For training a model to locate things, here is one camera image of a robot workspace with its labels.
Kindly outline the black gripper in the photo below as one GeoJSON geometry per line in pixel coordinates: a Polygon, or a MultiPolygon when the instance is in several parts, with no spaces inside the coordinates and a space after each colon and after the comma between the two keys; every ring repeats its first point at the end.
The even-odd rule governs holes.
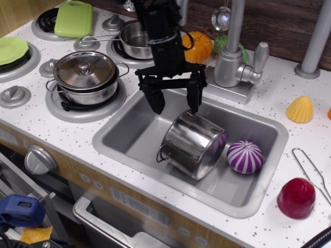
{"type": "Polygon", "coordinates": [[[156,114],[161,114],[165,107],[162,89],[187,88],[187,103],[192,114],[199,110],[202,102],[202,89],[206,87],[205,68],[201,64],[189,63],[185,59],[186,48],[182,44],[180,33],[164,39],[150,40],[154,66],[138,69],[139,88],[156,114]]]}

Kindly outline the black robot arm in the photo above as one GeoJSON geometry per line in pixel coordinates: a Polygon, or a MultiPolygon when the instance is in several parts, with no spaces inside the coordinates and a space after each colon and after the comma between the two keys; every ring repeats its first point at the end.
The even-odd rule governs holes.
{"type": "Polygon", "coordinates": [[[138,69],[139,89],[143,91],[150,107],[161,114],[165,107],[164,89],[185,88],[187,103],[192,114],[202,103],[206,87],[203,64],[193,64],[185,59],[187,50],[182,43],[181,32],[187,10],[187,1],[134,1],[138,21],[147,32],[154,66],[138,69]]]}

